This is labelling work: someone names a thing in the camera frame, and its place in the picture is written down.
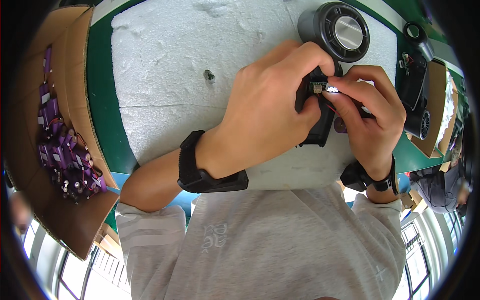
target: gray sweatshirt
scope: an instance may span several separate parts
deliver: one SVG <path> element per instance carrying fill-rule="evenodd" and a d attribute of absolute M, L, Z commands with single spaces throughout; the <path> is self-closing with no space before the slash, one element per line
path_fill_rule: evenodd
<path fill-rule="evenodd" d="M 322 190 L 202 194 L 185 233 L 177 205 L 116 219 L 133 300 L 390 300 L 405 265 L 400 200 L 353 208 Z"/>

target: window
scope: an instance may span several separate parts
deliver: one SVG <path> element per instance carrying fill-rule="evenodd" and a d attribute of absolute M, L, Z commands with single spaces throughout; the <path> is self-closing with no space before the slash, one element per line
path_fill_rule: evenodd
<path fill-rule="evenodd" d="M 458 241 L 462 234 L 462 228 L 464 220 L 460 219 L 457 212 L 446 213 L 444 214 L 445 221 L 448 225 L 448 230 L 450 230 L 450 236 L 452 237 L 453 251 L 456 253 L 458 248 Z"/>
<path fill-rule="evenodd" d="M 40 226 L 40 224 L 33 219 L 32 223 L 30 224 L 30 226 L 27 229 L 27 232 L 25 233 L 25 237 L 24 237 L 23 242 L 24 242 L 25 253 L 27 254 L 28 259 L 30 259 L 30 253 L 32 252 L 33 240 L 35 239 L 35 234 L 36 234 L 36 231 L 38 230 L 38 226 Z"/>
<path fill-rule="evenodd" d="M 130 285 L 122 261 L 97 246 L 82 261 L 66 252 L 59 274 L 59 300 L 131 300 Z"/>
<path fill-rule="evenodd" d="M 430 271 L 423 238 L 413 222 L 402 228 L 407 264 L 393 300 L 424 300 L 430 292 Z"/>

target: white label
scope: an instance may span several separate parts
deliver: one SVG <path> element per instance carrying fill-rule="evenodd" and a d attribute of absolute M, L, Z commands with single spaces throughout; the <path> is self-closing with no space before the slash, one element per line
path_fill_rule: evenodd
<path fill-rule="evenodd" d="M 80 156 L 78 156 L 77 154 L 76 154 L 76 156 L 77 156 L 78 165 L 79 165 L 79 166 L 83 166 L 83 164 L 82 164 L 82 159 L 80 158 Z"/>
<path fill-rule="evenodd" d="M 42 104 L 50 100 L 50 92 L 42 96 Z"/>
<path fill-rule="evenodd" d="M 99 187 L 102 187 L 102 185 L 100 184 L 100 182 L 99 182 L 98 180 L 96 180 L 96 179 L 93 178 L 93 177 L 92 177 L 92 179 L 93 179 L 93 181 L 95 182 L 96 185 L 98 185 Z"/>

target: finger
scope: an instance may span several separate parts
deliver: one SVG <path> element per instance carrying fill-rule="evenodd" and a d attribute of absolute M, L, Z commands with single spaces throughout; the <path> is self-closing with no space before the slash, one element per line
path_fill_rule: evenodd
<path fill-rule="evenodd" d="M 360 101 L 377 118 L 380 127 L 385 128 L 392 120 L 392 106 L 373 85 L 338 77 L 329 77 L 328 82 L 340 92 Z"/>
<path fill-rule="evenodd" d="M 394 86 L 380 66 L 356 65 L 351 67 L 343 78 L 352 81 L 357 81 L 358 79 L 371 80 L 375 83 L 376 89 L 385 97 L 390 105 L 402 105 Z"/>
<path fill-rule="evenodd" d="M 303 104 L 303 109 L 300 112 L 299 117 L 303 119 L 311 129 L 315 123 L 320 120 L 321 114 L 322 111 L 318 105 L 317 96 L 310 96 Z"/>
<path fill-rule="evenodd" d="M 327 76 L 333 76 L 335 73 L 333 59 L 313 42 L 301 45 L 275 66 L 279 71 L 286 71 L 284 73 L 288 74 L 290 82 L 296 86 L 317 66 Z"/>
<path fill-rule="evenodd" d="M 347 131 L 355 132 L 357 128 L 364 126 L 357 107 L 349 96 L 341 93 L 322 92 L 322 95 L 335 106 L 336 111 L 342 117 L 347 126 Z"/>
<path fill-rule="evenodd" d="M 292 53 L 300 46 L 301 43 L 291 39 L 283 41 L 254 63 L 261 65 L 263 68 L 270 67 L 278 63 L 279 61 L 282 61 L 285 57 L 287 57 L 290 53 Z"/>

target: green workbench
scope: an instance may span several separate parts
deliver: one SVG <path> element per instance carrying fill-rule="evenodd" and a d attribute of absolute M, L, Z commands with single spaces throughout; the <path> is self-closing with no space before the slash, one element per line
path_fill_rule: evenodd
<path fill-rule="evenodd" d="M 92 121 L 110 171 L 131 174 L 139 167 L 127 135 L 123 128 L 115 83 L 112 70 L 112 55 L 110 38 L 113 32 L 111 21 L 120 12 L 132 7 L 143 0 L 130 0 L 114 9 L 98 20 L 90 28 L 87 50 L 87 89 Z M 356 0 L 344 0 L 358 9 L 368 13 L 397 34 L 397 55 L 411 51 L 410 45 L 402 33 L 391 25 L 382 16 Z M 385 0 L 407 22 L 416 21 L 426 30 L 431 39 L 446 43 L 446 38 L 439 34 L 427 20 L 422 17 L 421 9 L 416 0 Z M 453 71 L 455 84 L 460 86 L 461 76 Z M 395 87 L 398 89 L 403 79 L 403 69 L 397 67 Z M 459 94 L 459 103 L 465 100 Z M 394 150 L 396 170 L 398 173 L 436 166 L 442 163 L 443 158 L 428 159 L 406 137 L 402 135 Z"/>

